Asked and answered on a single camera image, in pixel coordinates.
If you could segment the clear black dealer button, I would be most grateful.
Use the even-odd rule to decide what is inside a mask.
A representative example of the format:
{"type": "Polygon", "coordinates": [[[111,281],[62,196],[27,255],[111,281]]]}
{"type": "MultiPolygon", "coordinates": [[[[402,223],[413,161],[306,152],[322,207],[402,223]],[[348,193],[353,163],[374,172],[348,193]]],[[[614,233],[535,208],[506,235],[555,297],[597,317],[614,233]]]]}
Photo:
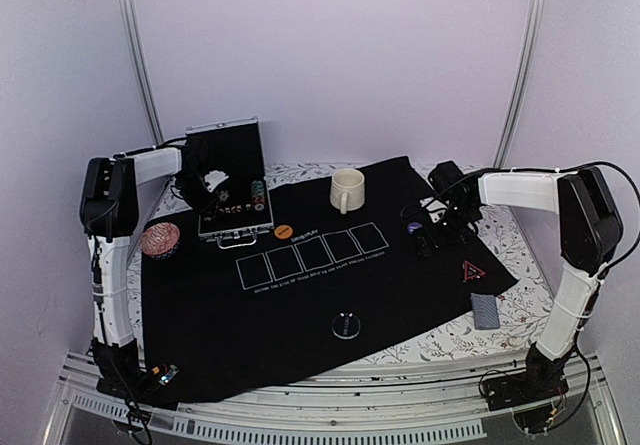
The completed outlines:
{"type": "Polygon", "coordinates": [[[361,331],[360,319],[351,312],[342,312],[334,317],[331,323],[333,335],[341,340],[355,339],[361,331]]]}

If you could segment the aluminium poker chip case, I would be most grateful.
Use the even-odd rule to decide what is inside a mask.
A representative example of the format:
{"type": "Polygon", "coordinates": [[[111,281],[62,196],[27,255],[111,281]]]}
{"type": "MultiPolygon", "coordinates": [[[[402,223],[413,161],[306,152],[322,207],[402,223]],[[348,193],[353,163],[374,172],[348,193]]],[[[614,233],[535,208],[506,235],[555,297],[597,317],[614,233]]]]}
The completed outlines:
{"type": "Polygon", "coordinates": [[[219,201],[214,218],[198,215],[197,233],[201,240],[213,242],[221,249],[250,246],[260,234],[274,228],[273,212],[266,184],[259,120],[256,117],[208,125],[193,126],[186,131],[182,148],[181,172],[204,176],[220,170],[229,178],[217,187],[217,192],[228,190],[226,203],[219,201]],[[262,180],[266,186],[266,207],[257,212],[224,215],[220,208],[251,204],[251,182],[262,180]]]}

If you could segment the orange big blind button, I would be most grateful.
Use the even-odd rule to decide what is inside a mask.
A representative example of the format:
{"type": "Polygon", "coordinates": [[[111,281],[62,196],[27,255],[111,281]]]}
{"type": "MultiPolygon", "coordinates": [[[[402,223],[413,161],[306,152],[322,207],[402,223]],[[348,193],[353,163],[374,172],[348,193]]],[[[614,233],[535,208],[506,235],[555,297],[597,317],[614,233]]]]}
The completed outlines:
{"type": "Polygon", "coordinates": [[[293,236],[293,228],[290,225],[279,225],[274,229],[274,235],[279,240],[287,240],[293,236]]]}

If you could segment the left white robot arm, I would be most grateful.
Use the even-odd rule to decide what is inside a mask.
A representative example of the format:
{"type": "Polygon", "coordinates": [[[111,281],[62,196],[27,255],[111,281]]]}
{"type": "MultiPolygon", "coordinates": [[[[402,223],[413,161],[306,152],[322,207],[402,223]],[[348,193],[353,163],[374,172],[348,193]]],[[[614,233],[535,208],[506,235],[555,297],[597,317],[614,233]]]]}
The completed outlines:
{"type": "Polygon", "coordinates": [[[129,318],[127,256],[139,223],[138,187],[175,179],[194,210],[213,207],[214,158],[203,138],[179,138],[157,147],[88,162],[79,216],[87,236],[92,275],[94,332],[91,349],[101,378],[98,390],[129,400],[148,391],[129,318]]]}

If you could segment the purple small blind button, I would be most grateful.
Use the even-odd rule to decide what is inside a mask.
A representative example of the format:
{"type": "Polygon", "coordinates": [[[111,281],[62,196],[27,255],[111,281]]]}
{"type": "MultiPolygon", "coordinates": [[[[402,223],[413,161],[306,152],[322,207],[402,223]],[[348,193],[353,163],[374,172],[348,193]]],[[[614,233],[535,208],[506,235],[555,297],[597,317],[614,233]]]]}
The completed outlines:
{"type": "Polygon", "coordinates": [[[407,225],[407,231],[410,235],[413,235],[415,232],[423,228],[423,224],[419,222],[410,222],[407,225]]]}

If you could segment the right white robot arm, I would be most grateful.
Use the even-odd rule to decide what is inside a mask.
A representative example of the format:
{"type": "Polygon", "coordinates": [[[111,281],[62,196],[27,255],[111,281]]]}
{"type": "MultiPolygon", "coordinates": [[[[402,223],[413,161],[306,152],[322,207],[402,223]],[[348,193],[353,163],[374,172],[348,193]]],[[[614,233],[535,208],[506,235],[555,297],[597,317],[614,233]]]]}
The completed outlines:
{"type": "Polygon", "coordinates": [[[476,236],[483,206],[507,206],[556,215],[562,259],[560,284],[545,328],[525,358],[523,372],[496,371],[479,381],[490,410],[561,397],[568,391],[564,367],[578,353],[599,290],[621,261],[615,252],[624,226],[602,172],[603,161],[565,169],[484,168],[464,173],[452,161],[429,174],[434,193],[403,207],[418,252],[467,243],[476,236]]]}

